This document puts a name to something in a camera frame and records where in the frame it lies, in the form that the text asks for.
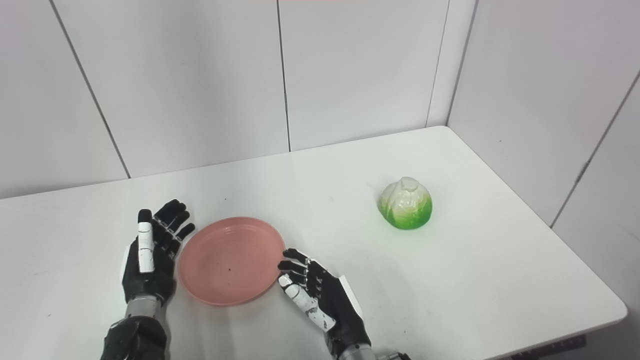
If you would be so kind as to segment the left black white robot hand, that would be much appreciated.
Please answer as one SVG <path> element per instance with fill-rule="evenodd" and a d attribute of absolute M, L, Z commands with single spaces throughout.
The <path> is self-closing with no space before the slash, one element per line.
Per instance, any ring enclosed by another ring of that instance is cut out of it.
<path fill-rule="evenodd" d="M 157 212 L 139 210 L 138 233 L 129 246 L 121 281 L 126 302 L 154 296 L 164 305 L 173 296 L 176 259 L 184 240 L 195 230 L 189 219 L 185 203 L 178 199 Z"/>

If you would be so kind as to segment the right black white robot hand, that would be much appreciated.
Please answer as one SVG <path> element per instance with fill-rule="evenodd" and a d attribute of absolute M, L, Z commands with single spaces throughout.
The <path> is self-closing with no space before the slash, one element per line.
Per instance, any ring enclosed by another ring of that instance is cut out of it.
<path fill-rule="evenodd" d="M 375 360 L 354 294 L 342 277 L 295 248 L 283 251 L 278 284 L 286 296 L 323 332 L 334 360 Z"/>

